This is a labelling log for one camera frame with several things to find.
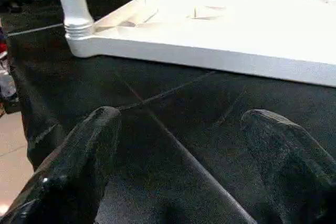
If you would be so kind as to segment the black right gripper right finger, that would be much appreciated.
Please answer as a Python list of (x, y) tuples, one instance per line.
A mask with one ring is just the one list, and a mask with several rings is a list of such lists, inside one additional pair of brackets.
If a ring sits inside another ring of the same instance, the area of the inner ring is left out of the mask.
[(299, 124), (267, 110), (241, 117), (278, 223), (335, 223), (335, 159)]

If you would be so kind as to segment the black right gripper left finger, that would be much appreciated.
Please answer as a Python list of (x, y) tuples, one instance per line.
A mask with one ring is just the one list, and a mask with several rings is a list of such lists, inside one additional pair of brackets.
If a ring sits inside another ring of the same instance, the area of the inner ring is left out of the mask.
[(94, 110), (44, 159), (1, 223), (94, 223), (113, 170), (120, 127), (119, 110)]

